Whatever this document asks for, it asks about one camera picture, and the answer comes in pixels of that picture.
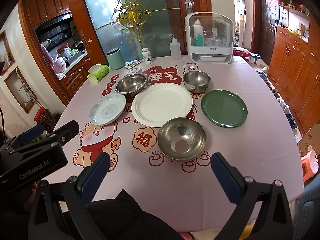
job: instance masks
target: red scarf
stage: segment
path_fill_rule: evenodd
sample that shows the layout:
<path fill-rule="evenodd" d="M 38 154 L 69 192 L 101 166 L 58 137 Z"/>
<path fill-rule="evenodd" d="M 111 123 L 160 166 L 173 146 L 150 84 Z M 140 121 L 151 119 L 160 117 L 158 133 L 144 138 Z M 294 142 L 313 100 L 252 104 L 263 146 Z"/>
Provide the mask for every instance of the red scarf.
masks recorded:
<path fill-rule="evenodd" d="M 102 153 L 102 148 L 111 143 L 113 136 L 108 137 L 107 139 L 87 146 L 82 146 L 81 149 L 86 153 L 91 153 L 90 160 L 94 162 L 96 158 Z"/>

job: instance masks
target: pink tablecloth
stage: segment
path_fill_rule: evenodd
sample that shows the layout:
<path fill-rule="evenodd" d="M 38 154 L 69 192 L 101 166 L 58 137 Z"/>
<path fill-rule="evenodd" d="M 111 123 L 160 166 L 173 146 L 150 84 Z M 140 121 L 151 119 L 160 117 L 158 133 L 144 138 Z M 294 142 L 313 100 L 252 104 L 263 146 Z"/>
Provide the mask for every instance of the pink tablecloth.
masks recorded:
<path fill-rule="evenodd" d="M 156 143 L 159 129 L 138 123 L 132 116 L 131 103 L 127 103 L 117 123 L 103 130 L 89 123 L 89 111 L 95 101 L 113 93 L 116 82 L 127 73 L 144 72 L 149 85 L 183 85 L 183 74 L 198 69 L 211 76 L 208 91 L 225 89 L 239 95 L 247 105 L 248 118 L 237 128 L 219 127 L 202 113 L 202 96 L 194 96 L 189 117 L 204 127 L 207 143 L 200 157 L 191 162 L 173 163 L 164 158 Z M 215 152 L 221 152 L 244 176 L 250 175 L 258 182 L 281 180 L 289 201 L 303 192 L 300 156 L 290 125 L 269 88 L 240 57 L 234 57 L 228 65 L 195 65 L 188 56 L 180 60 L 161 57 L 149 65 L 140 63 L 132 70 L 111 71 L 98 84 L 88 80 L 84 83 L 57 128 L 70 120 L 79 123 L 80 132 L 63 147 L 68 164 L 47 179 L 60 182 L 78 175 L 99 154 L 100 149 L 90 141 L 103 141 L 98 145 L 110 154 L 113 164 L 94 200 L 114 198 L 125 189 L 143 210 L 180 232 L 222 228 L 235 208 L 209 166 Z M 144 140 L 142 132 L 151 135 L 151 139 Z M 257 214 L 255 209 L 252 219 Z"/>

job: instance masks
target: green canister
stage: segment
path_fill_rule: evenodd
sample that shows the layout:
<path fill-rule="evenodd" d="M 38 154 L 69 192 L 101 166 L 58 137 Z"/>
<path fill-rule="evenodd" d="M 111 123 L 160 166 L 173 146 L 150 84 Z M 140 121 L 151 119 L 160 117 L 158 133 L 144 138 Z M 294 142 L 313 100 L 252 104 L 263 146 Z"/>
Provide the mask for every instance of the green canister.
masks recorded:
<path fill-rule="evenodd" d="M 109 67 L 112 70 L 117 70 L 125 66 L 125 61 L 119 48 L 108 50 L 106 54 Z"/>

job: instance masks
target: pink rice cooker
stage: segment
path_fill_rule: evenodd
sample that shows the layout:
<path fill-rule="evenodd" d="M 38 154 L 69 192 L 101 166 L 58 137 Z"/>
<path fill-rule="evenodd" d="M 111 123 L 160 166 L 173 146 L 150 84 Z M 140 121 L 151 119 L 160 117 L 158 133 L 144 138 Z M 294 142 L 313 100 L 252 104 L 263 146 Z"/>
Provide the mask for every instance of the pink rice cooker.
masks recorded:
<path fill-rule="evenodd" d="M 64 62 L 62 57 L 57 58 L 53 62 L 53 70 L 56 74 L 61 73 L 66 70 L 66 63 Z"/>

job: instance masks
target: green tissue pack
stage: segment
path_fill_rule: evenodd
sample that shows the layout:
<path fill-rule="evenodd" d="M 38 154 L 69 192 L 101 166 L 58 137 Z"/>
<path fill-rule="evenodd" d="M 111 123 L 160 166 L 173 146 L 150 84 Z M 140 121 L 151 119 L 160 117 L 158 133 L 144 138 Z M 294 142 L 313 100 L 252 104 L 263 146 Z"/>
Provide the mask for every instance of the green tissue pack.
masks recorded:
<path fill-rule="evenodd" d="M 90 74 L 87 78 L 90 83 L 99 83 L 109 71 L 108 65 L 96 64 L 88 70 Z"/>

